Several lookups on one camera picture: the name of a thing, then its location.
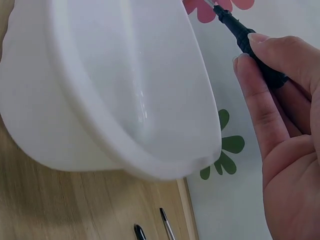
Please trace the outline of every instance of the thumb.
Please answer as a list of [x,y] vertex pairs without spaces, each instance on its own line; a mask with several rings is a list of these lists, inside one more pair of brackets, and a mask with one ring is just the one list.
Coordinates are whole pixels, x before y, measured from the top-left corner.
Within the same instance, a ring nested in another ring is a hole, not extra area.
[[268,37],[249,33],[255,55],[270,68],[286,74],[311,95],[320,81],[320,50],[299,37]]

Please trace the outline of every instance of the pink flower decal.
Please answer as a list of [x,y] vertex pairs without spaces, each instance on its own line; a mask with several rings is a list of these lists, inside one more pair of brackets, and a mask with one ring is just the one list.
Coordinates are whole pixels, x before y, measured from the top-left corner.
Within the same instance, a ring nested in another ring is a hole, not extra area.
[[[232,3],[239,9],[247,10],[254,5],[255,0],[217,0],[216,2],[224,9],[232,12]],[[213,9],[205,2],[205,0],[183,0],[183,4],[188,15],[197,9],[196,14],[201,23],[210,23],[216,17]]]

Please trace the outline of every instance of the fingernail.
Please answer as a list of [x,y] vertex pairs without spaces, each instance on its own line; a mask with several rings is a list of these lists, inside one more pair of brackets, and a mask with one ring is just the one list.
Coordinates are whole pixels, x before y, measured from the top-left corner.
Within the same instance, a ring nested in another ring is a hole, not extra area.
[[239,59],[240,58],[243,58],[244,56],[249,56],[248,53],[241,53],[239,56],[235,56],[233,59],[232,59],[232,62],[233,62],[233,70],[234,70],[234,73],[237,75],[238,73],[238,63],[239,63]]
[[250,57],[250,55],[246,52],[243,52],[238,56],[238,58],[243,58],[243,57]]
[[232,62],[235,63],[237,58],[238,58],[238,56],[235,56],[234,58],[232,58]]
[[269,39],[269,36],[260,34],[260,33],[249,33],[248,34],[248,39],[250,40],[250,42],[254,42],[257,44],[263,43],[264,41],[266,41],[267,39]]

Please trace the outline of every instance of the wooden table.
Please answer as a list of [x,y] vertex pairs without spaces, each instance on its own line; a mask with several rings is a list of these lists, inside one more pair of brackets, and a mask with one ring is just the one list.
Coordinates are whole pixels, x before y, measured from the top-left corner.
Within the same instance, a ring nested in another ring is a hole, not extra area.
[[[13,5],[0,0],[0,43]],[[152,183],[122,171],[51,170],[26,156],[0,120],[0,240],[135,240],[134,223],[149,240],[167,240],[159,207],[177,240],[195,240],[188,197],[183,180]]]

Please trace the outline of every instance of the hand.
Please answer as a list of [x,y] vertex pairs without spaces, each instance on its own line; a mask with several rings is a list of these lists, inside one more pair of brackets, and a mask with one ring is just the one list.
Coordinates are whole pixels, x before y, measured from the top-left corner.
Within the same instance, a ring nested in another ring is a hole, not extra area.
[[233,61],[262,156],[263,204],[275,240],[320,239],[320,50],[293,36],[249,34],[256,56],[290,80],[269,90],[255,61]]

